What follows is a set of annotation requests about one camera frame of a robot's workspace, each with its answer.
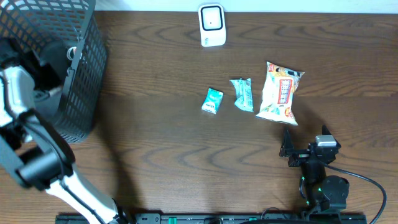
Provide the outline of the green tissue pack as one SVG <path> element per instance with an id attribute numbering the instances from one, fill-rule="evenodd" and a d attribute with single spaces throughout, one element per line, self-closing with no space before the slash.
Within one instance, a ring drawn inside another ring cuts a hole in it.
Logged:
<path id="1" fill-rule="evenodd" d="M 222 91 L 209 88 L 201 109 L 212 114 L 217 114 L 223 99 L 223 95 L 224 93 Z"/>

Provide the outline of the cream wet wipes pack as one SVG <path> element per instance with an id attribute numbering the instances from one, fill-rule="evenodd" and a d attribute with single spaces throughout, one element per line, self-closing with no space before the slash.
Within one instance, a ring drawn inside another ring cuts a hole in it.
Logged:
<path id="1" fill-rule="evenodd" d="M 297 126 L 292 102 L 304 74 L 267 62 L 262 101 L 256 117 Z"/>

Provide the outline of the dark green round-logo box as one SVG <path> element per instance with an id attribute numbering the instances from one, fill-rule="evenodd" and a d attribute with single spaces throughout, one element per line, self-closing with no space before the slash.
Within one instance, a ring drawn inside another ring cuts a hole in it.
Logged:
<path id="1" fill-rule="evenodd" d="M 77 47 L 76 47 L 76 46 L 70 47 L 70 48 L 67 50 L 67 59 L 69 59 L 70 61 L 72 61 L 72 60 L 74 59 L 74 57 L 75 57 L 76 50 L 77 50 Z"/>

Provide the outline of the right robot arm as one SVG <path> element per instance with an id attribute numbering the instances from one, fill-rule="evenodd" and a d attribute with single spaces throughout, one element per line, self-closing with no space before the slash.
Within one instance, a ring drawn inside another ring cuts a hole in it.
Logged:
<path id="1" fill-rule="evenodd" d="M 315 215 L 338 216 L 346 208 L 349 182 L 337 175 L 327 175 L 325 170 L 336 159 L 340 148 L 341 144 L 328 128 L 322 126 L 321 135 L 306 149 L 295 149 L 289 130 L 284 128 L 279 156 L 289 159 L 288 166 L 301 169 L 299 190 L 308 206 L 301 212 L 301 218 L 309 221 Z"/>

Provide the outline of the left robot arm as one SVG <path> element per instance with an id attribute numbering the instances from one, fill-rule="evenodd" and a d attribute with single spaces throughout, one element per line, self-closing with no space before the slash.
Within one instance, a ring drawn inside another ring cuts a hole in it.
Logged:
<path id="1" fill-rule="evenodd" d="M 1 167 L 22 187 L 63 200 L 89 223 L 135 223 L 84 178 L 69 144 L 36 110 L 35 92 L 62 82 L 51 63 L 23 51 L 15 38 L 1 38 Z"/>

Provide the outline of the teal wipes pack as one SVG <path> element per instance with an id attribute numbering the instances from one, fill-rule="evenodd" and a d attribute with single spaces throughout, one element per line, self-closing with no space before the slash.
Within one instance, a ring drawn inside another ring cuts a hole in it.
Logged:
<path id="1" fill-rule="evenodd" d="M 243 111 L 253 112 L 254 105 L 252 100 L 252 82 L 248 78 L 246 80 L 237 79 L 230 80 L 236 91 L 235 106 Z"/>

